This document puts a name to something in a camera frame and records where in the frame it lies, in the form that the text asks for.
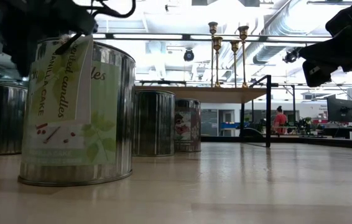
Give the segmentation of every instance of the security camera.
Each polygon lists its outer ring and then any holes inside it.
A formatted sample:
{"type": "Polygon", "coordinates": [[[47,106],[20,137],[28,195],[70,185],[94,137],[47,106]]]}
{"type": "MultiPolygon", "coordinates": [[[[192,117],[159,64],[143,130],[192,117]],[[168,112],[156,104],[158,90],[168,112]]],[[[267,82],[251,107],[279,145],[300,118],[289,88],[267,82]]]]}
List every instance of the security camera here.
{"type": "Polygon", "coordinates": [[[194,53],[192,49],[187,49],[186,52],[184,53],[184,61],[186,62],[191,62],[194,60],[194,53]]]}

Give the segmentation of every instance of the candle holder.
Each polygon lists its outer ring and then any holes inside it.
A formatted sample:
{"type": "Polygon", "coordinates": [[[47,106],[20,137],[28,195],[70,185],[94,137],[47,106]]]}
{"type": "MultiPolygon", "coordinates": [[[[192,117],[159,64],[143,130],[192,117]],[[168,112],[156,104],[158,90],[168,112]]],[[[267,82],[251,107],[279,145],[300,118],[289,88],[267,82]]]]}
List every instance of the candle holder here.
{"type": "Polygon", "coordinates": [[[221,41],[223,38],[221,37],[214,37],[213,38],[213,49],[216,51],[216,83],[215,87],[220,87],[219,83],[219,50],[221,48],[221,41]]]}
{"type": "Polygon", "coordinates": [[[215,33],[218,30],[218,23],[217,22],[210,22],[209,25],[209,33],[211,34],[212,38],[212,46],[211,46],[211,87],[213,87],[213,38],[215,37],[215,33]]]}
{"type": "Polygon", "coordinates": [[[235,88],[237,88],[237,50],[239,48],[238,46],[239,41],[232,40],[230,44],[231,44],[231,50],[234,52],[234,85],[235,85],[235,88]]]}
{"type": "Polygon", "coordinates": [[[238,27],[239,31],[239,38],[241,39],[243,43],[243,76],[244,76],[244,82],[243,82],[243,88],[248,88],[248,84],[246,83],[246,76],[245,76],[245,40],[248,37],[248,29],[249,26],[240,26],[238,27]]]}

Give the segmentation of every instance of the woman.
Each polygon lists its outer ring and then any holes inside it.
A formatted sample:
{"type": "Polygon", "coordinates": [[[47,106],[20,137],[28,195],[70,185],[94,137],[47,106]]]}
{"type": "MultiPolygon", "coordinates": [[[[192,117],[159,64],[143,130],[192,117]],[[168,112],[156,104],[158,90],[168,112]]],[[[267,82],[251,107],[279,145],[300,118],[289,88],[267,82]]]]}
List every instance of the woman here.
{"type": "Polygon", "coordinates": [[[287,117],[285,114],[282,113],[282,108],[279,106],[277,108],[277,115],[276,118],[274,119],[274,131],[278,134],[283,134],[284,129],[280,128],[281,126],[284,126],[287,123],[287,117]]]}

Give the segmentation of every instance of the computer monitor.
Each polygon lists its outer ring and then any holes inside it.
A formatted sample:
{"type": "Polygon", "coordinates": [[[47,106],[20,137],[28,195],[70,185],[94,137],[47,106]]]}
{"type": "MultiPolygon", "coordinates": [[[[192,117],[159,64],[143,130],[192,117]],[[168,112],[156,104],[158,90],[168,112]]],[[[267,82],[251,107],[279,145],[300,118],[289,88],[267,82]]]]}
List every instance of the computer monitor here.
{"type": "Polygon", "coordinates": [[[328,121],[352,122],[352,101],[336,99],[336,96],[327,98],[328,121]]]}

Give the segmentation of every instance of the wooden shelf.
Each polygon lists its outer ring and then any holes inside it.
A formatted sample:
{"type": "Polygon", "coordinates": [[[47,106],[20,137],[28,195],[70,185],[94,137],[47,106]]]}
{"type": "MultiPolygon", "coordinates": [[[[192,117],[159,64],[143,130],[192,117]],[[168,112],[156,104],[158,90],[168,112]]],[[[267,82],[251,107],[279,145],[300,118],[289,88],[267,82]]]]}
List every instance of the wooden shelf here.
{"type": "Polygon", "coordinates": [[[247,103],[266,94],[265,88],[210,88],[174,86],[135,86],[135,90],[161,90],[175,93],[176,99],[188,98],[201,103],[247,103]]]}

